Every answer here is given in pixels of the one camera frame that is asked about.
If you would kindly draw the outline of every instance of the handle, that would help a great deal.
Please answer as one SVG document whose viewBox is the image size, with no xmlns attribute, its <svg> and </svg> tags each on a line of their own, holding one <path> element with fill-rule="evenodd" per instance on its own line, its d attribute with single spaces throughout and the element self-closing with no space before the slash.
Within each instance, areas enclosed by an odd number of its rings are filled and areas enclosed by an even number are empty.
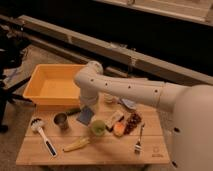
<svg viewBox="0 0 213 171">
<path fill-rule="evenodd" d="M 53 157 L 57 156 L 57 152 L 56 152 L 54 146 L 52 145 L 52 143 L 50 142 L 50 140 L 46 137 L 46 135 L 44 134 L 44 131 L 43 131 L 43 129 L 41 127 L 38 128 L 38 132 L 40 133 L 41 137 L 43 138 L 45 146 L 47 147 L 49 153 Z"/>
<path fill-rule="evenodd" d="M 140 139 L 139 139 L 139 141 L 141 142 L 141 137 L 142 137 L 142 134 L 143 134 L 143 128 L 145 127 L 145 123 L 143 123 L 142 125 L 141 125 L 141 129 L 140 129 Z"/>
</svg>

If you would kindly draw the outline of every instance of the yellow plastic bin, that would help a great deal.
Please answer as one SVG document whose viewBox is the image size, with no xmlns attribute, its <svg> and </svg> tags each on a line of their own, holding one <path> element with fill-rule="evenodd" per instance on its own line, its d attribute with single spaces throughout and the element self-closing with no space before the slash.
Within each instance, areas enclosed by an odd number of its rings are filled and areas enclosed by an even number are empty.
<svg viewBox="0 0 213 171">
<path fill-rule="evenodd" d="M 37 105 L 79 105 L 80 89 L 73 78 L 84 65 L 39 64 L 23 96 Z"/>
</svg>

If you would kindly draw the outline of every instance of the green cup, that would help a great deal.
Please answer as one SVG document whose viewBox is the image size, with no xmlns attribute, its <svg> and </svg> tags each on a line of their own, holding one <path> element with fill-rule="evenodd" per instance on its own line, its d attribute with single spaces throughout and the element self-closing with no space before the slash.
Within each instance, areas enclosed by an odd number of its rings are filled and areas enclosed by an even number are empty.
<svg viewBox="0 0 213 171">
<path fill-rule="evenodd" d="M 103 136 L 106 126 L 102 120 L 95 120 L 90 124 L 90 129 L 95 136 Z"/>
</svg>

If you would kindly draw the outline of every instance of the wooden tabletop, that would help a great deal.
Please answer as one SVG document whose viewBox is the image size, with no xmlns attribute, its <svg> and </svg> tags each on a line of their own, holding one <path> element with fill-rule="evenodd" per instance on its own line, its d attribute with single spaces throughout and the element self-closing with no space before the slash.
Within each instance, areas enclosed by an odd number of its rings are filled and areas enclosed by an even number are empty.
<svg viewBox="0 0 213 171">
<path fill-rule="evenodd" d="M 142 151 L 140 155 L 134 153 L 134 145 L 139 136 L 139 126 L 120 138 L 106 132 L 103 137 L 95 137 L 90 129 L 76 121 L 77 115 L 69 116 L 71 129 L 61 132 L 54 124 L 55 114 L 66 111 L 70 106 L 37 106 L 32 117 L 39 117 L 45 122 L 44 132 L 57 150 L 57 157 L 52 158 L 39 134 L 33 133 L 28 127 L 23 144 L 18 154 L 17 165 L 104 165 L 104 164 L 166 164 L 169 155 L 165 146 L 158 114 L 155 109 L 137 105 L 137 113 L 146 123 L 142 136 Z M 117 109 L 130 115 L 119 104 L 106 104 L 103 95 L 100 96 L 98 108 L 93 120 L 105 120 Z M 82 149 L 63 152 L 62 149 L 81 136 L 89 136 L 91 143 Z"/>
</svg>

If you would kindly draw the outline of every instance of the metal cup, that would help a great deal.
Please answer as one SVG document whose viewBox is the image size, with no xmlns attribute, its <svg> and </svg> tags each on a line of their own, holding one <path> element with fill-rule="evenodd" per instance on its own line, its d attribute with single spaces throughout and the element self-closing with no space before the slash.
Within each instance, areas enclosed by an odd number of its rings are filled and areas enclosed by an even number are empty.
<svg viewBox="0 0 213 171">
<path fill-rule="evenodd" d="M 55 115 L 54 123 L 58 125 L 61 130 L 66 130 L 69 128 L 67 114 L 65 113 L 58 113 L 57 115 Z"/>
</svg>

